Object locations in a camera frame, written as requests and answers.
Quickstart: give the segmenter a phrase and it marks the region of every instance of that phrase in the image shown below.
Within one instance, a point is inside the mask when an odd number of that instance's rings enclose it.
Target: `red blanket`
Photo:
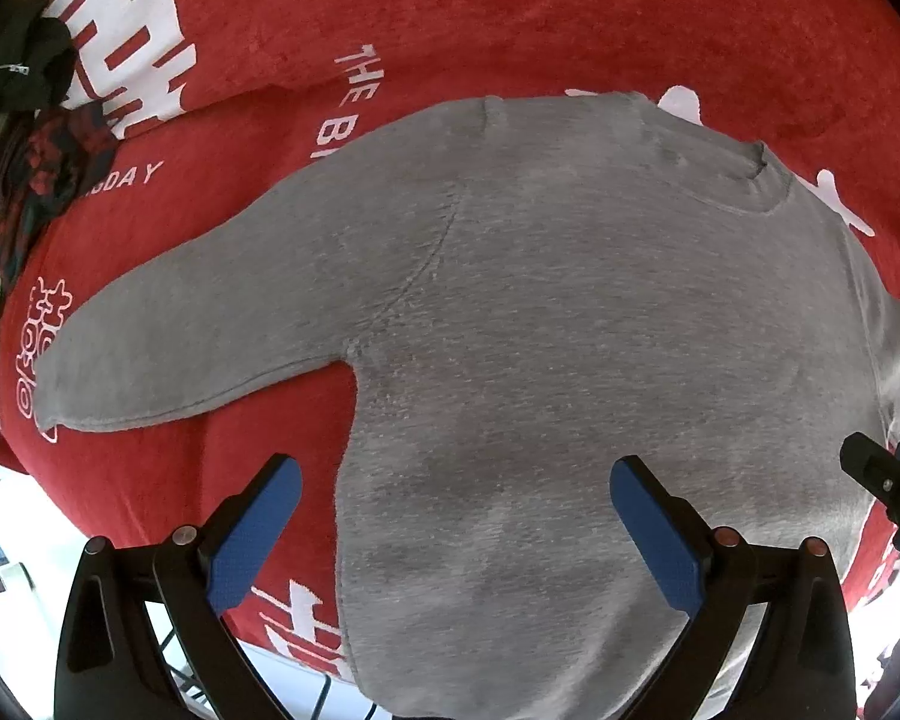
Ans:
[[[298,458],[303,502],[230,619],[245,640],[343,677],[332,490],[354,408],[350,371],[332,365],[159,427],[41,435],[34,356],[113,278],[442,100],[567,89],[659,100],[682,85],[704,124],[766,141],[860,215],[900,297],[900,21],[884,0],[56,0],[52,11],[80,47],[71,104],[107,98],[126,140],[7,301],[0,431],[84,533],[117,545],[202,522],[271,453]],[[668,98],[694,101],[688,90]],[[845,581],[849,605],[879,589],[889,538],[874,512]]]

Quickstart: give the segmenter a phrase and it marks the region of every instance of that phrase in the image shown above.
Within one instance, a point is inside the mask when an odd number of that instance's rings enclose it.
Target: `gray sweatshirt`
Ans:
[[[114,281],[37,363],[47,429],[204,413],[346,360],[338,609],[391,712],[601,720],[685,622],[607,494],[847,571],[842,439],[900,438],[900,303],[763,143],[640,95],[463,100],[365,135]],[[751,615],[703,709],[725,702]]]

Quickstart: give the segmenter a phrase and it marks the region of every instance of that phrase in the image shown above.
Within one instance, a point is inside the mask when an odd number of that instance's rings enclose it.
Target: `black cable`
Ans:
[[[310,715],[310,720],[319,720],[320,713],[323,712],[323,705],[326,704],[327,696],[330,695],[330,677],[323,678],[323,690],[320,690],[320,697],[317,699],[317,705],[314,707],[314,713]]]

